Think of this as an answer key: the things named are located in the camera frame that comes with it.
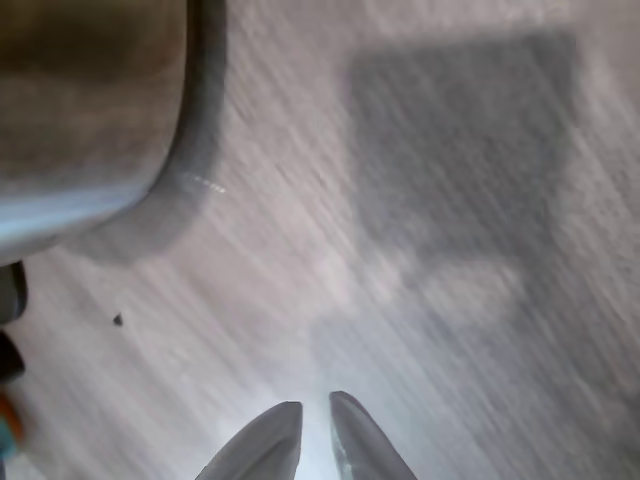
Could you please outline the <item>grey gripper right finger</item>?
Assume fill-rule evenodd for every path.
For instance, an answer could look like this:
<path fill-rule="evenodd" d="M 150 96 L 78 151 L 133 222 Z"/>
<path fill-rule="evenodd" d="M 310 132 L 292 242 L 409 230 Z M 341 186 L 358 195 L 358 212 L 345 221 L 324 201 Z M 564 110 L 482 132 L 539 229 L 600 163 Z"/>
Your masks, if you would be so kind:
<path fill-rule="evenodd" d="M 332 450 L 341 479 L 417 479 L 354 396 L 334 391 L 329 403 Z"/>

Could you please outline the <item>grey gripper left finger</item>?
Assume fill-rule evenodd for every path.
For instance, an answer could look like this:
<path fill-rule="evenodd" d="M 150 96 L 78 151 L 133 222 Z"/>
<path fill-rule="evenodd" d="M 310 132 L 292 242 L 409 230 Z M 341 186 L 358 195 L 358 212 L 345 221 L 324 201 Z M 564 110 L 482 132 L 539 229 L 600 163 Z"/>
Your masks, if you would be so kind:
<path fill-rule="evenodd" d="M 197 479 L 293 479 L 301 454 L 302 424 L 300 402 L 273 406 L 237 432 Z"/>

